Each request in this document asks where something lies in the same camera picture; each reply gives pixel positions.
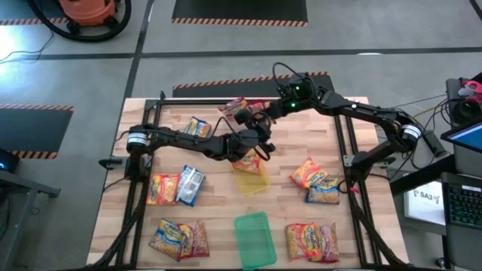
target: ramen package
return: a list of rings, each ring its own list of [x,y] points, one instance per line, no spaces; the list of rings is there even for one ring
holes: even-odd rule
[[[249,101],[247,109],[249,110],[249,112],[251,112],[251,114],[253,114],[254,117],[256,117],[257,119],[260,119],[263,117],[263,115],[256,114],[256,113],[269,107],[270,107],[270,102],[257,100],[257,101]],[[269,119],[269,121],[273,124],[276,124],[276,121],[273,119]]]
[[[178,228],[177,224],[161,219],[156,233],[149,242],[149,246],[179,261],[184,241],[185,235]]]
[[[261,175],[261,157],[251,149],[241,160],[233,163],[233,168]]]
[[[175,205],[175,194],[178,190],[179,174],[177,175],[152,175],[149,184],[147,204]]]
[[[185,133],[193,136],[207,137],[211,130],[211,124],[196,117],[191,117],[189,124],[184,128]]]
[[[307,161],[294,171],[290,178],[300,187],[308,188],[328,177],[328,173],[308,157]]]
[[[196,222],[194,227],[187,224],[178,224],[179,229],[186,236],[182,244],[180,259],[190,257],[209,257],[208,239],[204,223]]]
[[[310,186],[307,202],[340,203],[338,178],[325,178]]]
[[[194,206],[194,201],[197,198],[197,193],[204,179],[206,179],[206,176],[199,170],[184,166],[181,173],[181,180],[179,181],[178,196],[175,200],[189,206]]]
[[[320,254],[311,257],[310,261],[319,263],[335,263],[338,262],[338,244],[335,224],[329,226],[321,226],[316,229],[318,236]]]
[[[234,121],[234,116],[237,112],[241,109],[244,109],[248,106],[248,102],[243,97],[235,99],[226,105],[218,106],[218,109],[221,113],[226,116],[229,121]]]
[[[286,237],[288,239],[290,261],[301,257],[311,258],[319,256],[319,241],[314,223],[289,224],[286,227]]]

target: monitor screen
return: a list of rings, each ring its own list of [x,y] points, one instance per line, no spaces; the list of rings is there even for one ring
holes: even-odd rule
[[[474,149],[482,151],[482,123],[476,123],[452,135],[448,139],[454,143],[470,146]]]

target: green plastic container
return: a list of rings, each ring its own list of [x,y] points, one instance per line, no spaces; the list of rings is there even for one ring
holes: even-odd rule
[[[273,238],[266,213],[243,215],[234,219],[239,255],[244,270],[276,262]]]

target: black and orange striped tape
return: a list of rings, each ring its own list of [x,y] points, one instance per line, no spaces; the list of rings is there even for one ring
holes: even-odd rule
[[[67,18],[49,18],[49,21],[51,23],[67,23],[69,20],[67,20]],[[42,24],[42,22],[37,18],[0,20],[0,26],[27,26],[38,24]]]
[[[52,151],[9,151],[16,157],[23,159],[55,159],[57,152]]]
[[[0,109],[23,109],[23,110],[66,110],[74,111],[71,105],[0,105]],[[27,159],[55,159],[57,152],[54,151],[8,151],[9,153]]]
[[[290,20],[244,20],[244,19],[206,19],[206,18],[175,18],[172,23],[215,24],[237,26],[308,26],[304,21]]]
[[[310,72],[310,76],[318,76],[318,75],[330,75],[328,72]],[[290,78],[292,75],[278,75],[276,76],[277,79],[286,79]],[[204,83],[193,83],[193,84],[179,84],[172,87],[174,90],[179,88],[187,88],[187,87],[207,87],[207,86],[215,86],[215,85],[222,85],[222,84],[238,84],[238,83],[249,83],[249,82],[258,82],[258,81],[268,81],[272,80],[273,76],[263,76],[258,78],[246,78],[246,79],[233,79],[233,80],[221,80],[221,81],[211,81],[211,82],[204,82]]]
[[[0,109],[44,109],[74,111],[74,107],[70,105],[0,105]]]

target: computer monitor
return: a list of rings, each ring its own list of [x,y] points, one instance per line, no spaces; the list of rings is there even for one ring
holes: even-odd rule
[[[482,154],[482,117],[444,132],[441,139]]]

